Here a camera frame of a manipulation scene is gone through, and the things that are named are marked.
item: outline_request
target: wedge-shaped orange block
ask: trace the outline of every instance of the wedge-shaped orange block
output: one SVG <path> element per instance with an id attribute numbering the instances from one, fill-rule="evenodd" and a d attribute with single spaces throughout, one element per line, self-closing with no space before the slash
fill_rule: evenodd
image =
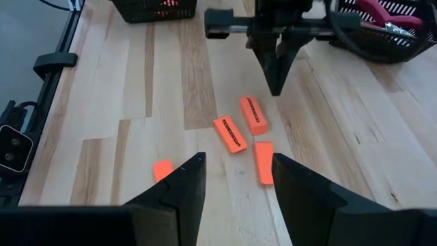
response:
<path id="1" fill-rule="evenodd" d="M 155 181 L 159 182 L 163 178 L 167 177 L 167 175 L 171 174 L 173 171 L 173 167 L 171 165 L 171 161 L 162 160 L 153 165 L 153 173 L 155 175 Z"/>
<path id="2" fill-rule="evenodd" d="M 240 99 L 240 106 L 252 135 L 267 133 L 267 120 L 261 111 L 261 107 L 259 107 L 257 99 L 254 96 L 243 96 Z"/>
<path id="3" fill-rule="evenodd" d="M 247 148 L 246 140 L 244 140 L 230 116 L 222 116 L 212 123 L 231 153 L 237 153 Z"/>
<path id="4" fill-rule="evenodd" d="M 269 141 L 260 141 L 253 144 L 258 179 L 261 185 L 273 185 L 272 158 L 273 144 Z"/>

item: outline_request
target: wooden table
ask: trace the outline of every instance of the wooden table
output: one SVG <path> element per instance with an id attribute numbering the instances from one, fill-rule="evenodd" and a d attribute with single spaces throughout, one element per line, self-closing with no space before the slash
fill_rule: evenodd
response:
<path id="1" fill-rule="evenodd" d="M 87 1 L 20 204 L 123 204 L 154 184 L 152 164 L 207 153 L 199 245 L 290 245 L 274 189 L 258 185 L 254 141 L 390 208 L 437 207 L 437 50 L 378 66 L 308 44 L 270 95 L 245 35 L 206 40 L 203 11 L 253 0 L 199 0 L 194 19 L 125 23 Z M 239 108 L 255 95 L 269 121 L 253 137 Z M 230 115 L 250 148 L 229 154 L 212 120 Z"/>

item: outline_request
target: orange foam block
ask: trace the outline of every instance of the orange foam block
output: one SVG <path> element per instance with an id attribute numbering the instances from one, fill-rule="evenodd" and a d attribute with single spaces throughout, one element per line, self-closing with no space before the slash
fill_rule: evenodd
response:
<path id="1" fill-rule="evenodd" d="M 163 178 L 167 177 L 167 175 L 171 174 L 173 171 L 173 167 L 171 166 L 171 161 L 163 160 L 155 163 L 153 165 L 153 173 L 155 175 L 155 181 L 159 182 Z"/>
<path id="2" fill-rule="evenodd" d="M 252 135 L 267 133 L 268 125 L 264 114 L 254 96 L 243 96 L 240 99 L 241 110 Z"/>
<path id="3" fill-rule="evenodd" d="M 247 148 L 246 140 L 244 140 L 230 116 L 222 116 L 212 123 L 231 153 L 237 153 Z"/>
<path id="4" fill-rule="evenodd" d="M 258 179 L 262 185 L 273 185 L 272 158 L 273 144 L 269 141 L 260 141 L 253 144 Z"/>

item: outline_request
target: small orange piece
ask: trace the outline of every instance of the small orange piece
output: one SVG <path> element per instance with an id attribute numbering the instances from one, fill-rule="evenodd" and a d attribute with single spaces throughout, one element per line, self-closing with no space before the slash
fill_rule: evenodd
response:
<path id="1" fill-rule="evenodd" d="M 237 153 L 247 148 L 246 140 L 244 140 L 230 116 L 222 116 L 212 123 L 220 134 L 221 139 L 225 142 L 226 148 L 231 153 Z"/>
<path id="2" fill-rule="evenodd" d="M 267 133 L 267 120 L 261 111 L 261 107 L 259 107 L 257 99 L 254 96 L 243 96 L 240 99 L 240 106 L 252 135 Z"/>
<path id="3" fill-rule="evenodd" d="M 155 163 L 153 165 L 153 173 L 155 175 L 155 181 L 159 182 L 163 178 L 167 177 L 167 175 L 171 174 L 173 171 L 173 167 L 171 166 L 171 161 L 163 160 Z"/>
<path id="4" fill-rule="evenodd" d="M 253 144 L 255 162 L 258 170 L 259 182 L 262 185 L 273 185 L 272 158 L 273 144 L 269 141 L 260 141 Z"/>

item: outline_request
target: red tool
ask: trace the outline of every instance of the red tool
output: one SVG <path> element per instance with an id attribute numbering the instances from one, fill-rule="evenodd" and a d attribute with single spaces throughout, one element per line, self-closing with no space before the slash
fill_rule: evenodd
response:
<path id="1" fill-rule="evenodd" d="M 422 20 L 414 16 L 391 16 L 382 7 L 377 0 L 356 0 L 357 4 L 362 11 L 365 11 L 375 19 L 375 25 L 379 27 L 385 26 L 385 23 L 392 23 L 398 27 L 405 29 L 420 29 L 422 28 Z"/>

